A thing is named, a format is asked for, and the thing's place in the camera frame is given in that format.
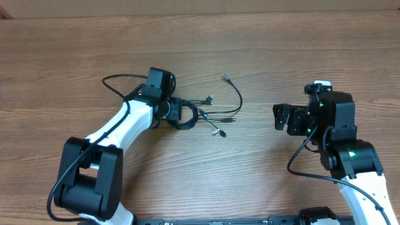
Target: tangled wires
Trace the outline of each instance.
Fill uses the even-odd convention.
[[[236,109],[230,110],[230,111],[216,111],[216,112],[205,112],[202,109],[198,108],[196,106],[196,102],[197,103],[208,103],[208,104],[212,104],[211,100],[213,99],[213,95],[209,96],[206,101],[201,101],[201,100],[182,100],[182,106],[187,106],[190,109],[192,109],[192,113],[193,116],[191,119],[189,119],[188,121],[184,122],[184,123],[177,123],[176,121],[168,121],[169,125],[173,128],[176,129],[191,129],[193,128],[197,122],[199,121],[199,119],[203,119],[207,122],[209,122],[212,126],[215,127],[215,130],[213,132],[213,134],[217,134],[219,133],[222,137],[226,137],[226,133],[219,129],[213,122],[211,121],[221,121],[221,122],[233,122],[235,121],[232,117],[227,117],[224,119],[212,119],[209,117],[209,114],[222,114],[222,113],[235,113],[238,112],[243,105],[243,98],[242,95],[240,94],[239,90],[237,89],[237,87],[232,83],[232,81],[225,75],[223,74],[224,78],[228,81],[228,83],[236,90],[237,94],[239,95],[240,98],[240,105],[239,107],[237,107]]]

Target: wood grain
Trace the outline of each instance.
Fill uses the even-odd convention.
[[[2,20],[0,31],[0,224],[57,224],[45,203],[64,142],[121,105],[101,78],[151,66],[176,75],[175,96],[215,94],[204,107],[212,110],[238,105],[226,73],[244,105],[220,125],[226,139],[204,121],[138,137],[124,158],[122,203],[139,218],[261,218],[313,206],[349,214],[335,185],[286,171],[303,139],[274,130],[272,105],[306,104],[303,84],[316,79],[353,95],[358,137],[377,149],[400,218],[399,11]],[[127,93],[140,82],[110,84]],[[294,169],[329,174],[309,152]]]
[[[1,0],[6,18],[397,10],[400,0]]]

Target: black joint housing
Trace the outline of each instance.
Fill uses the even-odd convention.
[[[150,67],[146,84],[142,88],[142,94],[163,101],[173,94],[174,87],[175,75],[173,73]]]
[[[89,141],[69,138],[62,152],[58,179],[71,163],[89,146]],[[97,177],[79,173],[79,168],[99,164]],[[56,189],[54,203],[76,214],[84,213],[100,220],[111,219],[121,200],[123,150],[115,146],[95,146],[83,163],[75,166]]]
[[[328,207],[311,207],[299,212],[300,218],[305,224],[316,223],[318,219],[337,219],[336,215]]]
[[[383,173],[383,166],[374,146],[366,141],[358,140],[344,144],[335,144],[330,147],[335,156],[337,167],[331,170],[332,178],[342,179],[349,176],[357,178],[357,173],[375,171],[377,175]]]

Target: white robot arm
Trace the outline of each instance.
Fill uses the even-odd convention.
[[[287,170],[298,176],[338,183],[356,225],[397,225],[378,154],[371,143],[357,139],[353,97],[345,92],[333,91],[328,81],[305,85],[304,94],[309,95],[307,106],[278,104],[273,107],[277,130],[282,130],[287,122],[289,135],[307,136],[289,161]],[[314,152],[321,155],[321,164],[330,171],[332,177],[290,169],[290,164],[301,149],[306,148],[308,141],[318,146]],[[313,219],[312,223],[321,225],[335,222],[334,219]]]
[[[124,154],[127,152],[130,145],[137,138],[137,136],[143,132],[145,129],[151,126],[153,120],[153,108],[148,106],[144,102],[131,100],[129,101],[129,105],[131,106],[131,113],[128,117],[119,125],[107,138],[103,139],[99,145],[100,146],[110,146],[114,145],[117,148],[120,148],[124,151]],[[124,102],[121,110],[109,121],[106,125],[104,125],[100,130],[96,131],[93,134],[90,134],[86,139],[93,141],[100,138],[104,132],[108,131],[117,121],[119,121],[126,112],[127,106]],[[91,168],[99,169],[98,164],[91,164]],[[80,216],[84,218],[89,218],[95,221],[100,225],[131,225],[133,223],[133,214],[126,210],[124,206],[119,203],[116,212],[112,216],[111,219],[106,221],[101,221],[95,216],[91,216],[88,214],[81,213]]]

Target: cable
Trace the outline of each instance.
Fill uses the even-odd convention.
[[[324,135],[322,136],[322,150],[326,152],[326,136],[328,135],[328,131],[334,129],[332,126],[327,126],[324,131]]]
[[[310,109],[310,105],[311,105],[311,98],[312,98],[312,96],[310,95],[309,101],[308,101],[308,104],[307,104],[307,108],[306,108],[306,114],[307,115],[309,115],[309,109]],[[316,92],[315,92],[315,98],[316,98],[317,102],[319,102],[319,96],[318,96],[318,93],[316,93]]]
[[[342,180],[339,180],[339,179],[335,179],[335,178],[331,178],[331,177],[327,177],[327,176],[316,175],[316,174],[308,174],[308,173],[304,173],[304,172],[296,172],[296,171],[293,171],[293,170],[290,169],[290,165],[293,163],[294,159],[298,156],[298,154],[301,152],[301,150],[303,150],[303,148],[308,143],[308,141],[314,136],[314,134],[317,131],[317,129],[318,129],[318,125],[314,128],[314,130],[312,130],[310,136],[307,137],[307,139],[303,142],[303,144],[299,147],[299,149],[293,154],[292,158],[287,163],[287,170],[291,174],[294,174],[294,175],[297,175],[297,176],[304,176],[304,177],[307,177],[307,178],[316,178],[316,179],[323,179],[323,180],[327,180],[327,181],[332,181],[332,182],[343,184],[343,185],[349,186],[350,188],[355,189],[356,191],[360,192],[362,195],[366,196],[372,203],[374,203],[375,204],[375,208],[381,212],[384,220],[386,221],[386,224],[387,225],[391,225],[388,216],[384,212],[383,207],[381,207],[381,205],[379,205],[379,203],[373,197],[371,197],[368,193],[363,191],[361,188],[359,188],[359,187],[357,187],[357,186],[355,186],[355,185],[353,185],[353,184],[351,184],[349,182],[342,181]]]
[[[309,147],[304,146],[305,149],[307,149],[308,151],[311,151],[312,153],[318,153],[318,150],[311,150]]]
[[[65,170],[64,174],[58,179],[58,181],[55,183],[55,185],[53,186],[53,188],[51,189],[51,192],[49,194],[49,197],[47,199],[47,213],[49,214],[50,218],[55,220],[55,221],[59,221],[59,222],[74,222],[74,221],[92,221],[92,219],[88,219],[88,218],[83,218],[83,217],[76,217],[76,218],[59,218],[56,217],[53,212],[51,211],[51,201],[53,200],[54,194],[56,192],[56,189],[58,188],[58,186],[61,184],[61,182],[63,181],[63,179],[65,178],[65,176],[67,175],[67,173],[70,172],[70,170],[75,166],[75,165],[79,165],[84,161],[84,158],[94,149],[94,147],[99,144],[104,138],[106,138],[109,134],[111,134],[129,115],[129,113],[131,112],[131,106],[129,104],[128,99],[123,96],[119,91],[115,90],[113,87],[111,87],[110,85],[108,85],[105,80],[109,79],[109,78],[116,78],[116,77],[135,77],[135,78],[145,78],[147,79],[146,76],[142,76],[142,75],[137,75],[137,74],[115,74],[115,75],[111,75],[111,76],[107,76],[104,77],[101,82],[110,90],[112,90],[114,93],[116,93],[118,96],[120,96],[124,102],[126,103],[127,109],[126,112],[124,114],[124,116],[113,126],[111,127],[107,132],[105,132],[101,137],[99,137],[99,139],[95,140],[93,143],[91,143],[85,151],[83,151],[76,159],[75,161],[73,161],[71,163],[71,165]]]
[[[169,114],[169,112],[171,111],[171,105],[169,103],[169,101],[166,101],[168,103],[168,112],[161,118],[161,119],[165,119],[165,117]]]
[[[243,105],[243,98],[242,95],[240,94],[238,88],[233,84],[233,82],[225,75],[222,74],[224,76],[224,78],[228,81],[228,83],[236,90],[237,94],[239,95],[240,98],[240,105],[239,107],[237,107],[236,109],[233,110],[229,110],[229,111],[220,111],[220,112],[207,112],[207,114],[217,114],[217,113],[234,113],[236,111],[239,111],[242,108]]]
[[[228,123],[228,122],[235,121],[234,118],[228,117],[228,118],[223,118],[223,119],[213,119],[213,118],[210,118],[208,116],[208,114],[234,113],[234,112],[237,112],[242,108],[243,98],[242,98],[242,95],[240,94],[238,88],[233,84],[233,82],[225,74],[222,74],[222,75],[228,81],[228,83],[236,90],[237,94],[239,95],[239,98],[240,98],[239,107],[237,107],[236,109],[230,110],[230,111],[205,112],[204,110],[198,108],[196,106],[196,104],[199,104],[199,103],[200,104],[212,104],[211,100],[214,98],[213,94],[210,95],[205,101],[203,101],[203,100],[184,100],[184,99],[182,99],[182,106],[189,107],[192,110],[193,116],[188,121],[186,121],[184,123],[180,123],[180,124],[178,124],[176,121],[168,121],[169,125],[171,127],[173,127],[173,128],[176,128],[176,129],[191,129],[197,124],[199,119],[203,119],[203,120],[209,122],[212,126],[215,127],[216,130],[213,132],[213,134],[220,133],[220,135],[225,138],[226,137],[226,133],[223,130],[220,130],[211,121],[220,121],[220,122]]]

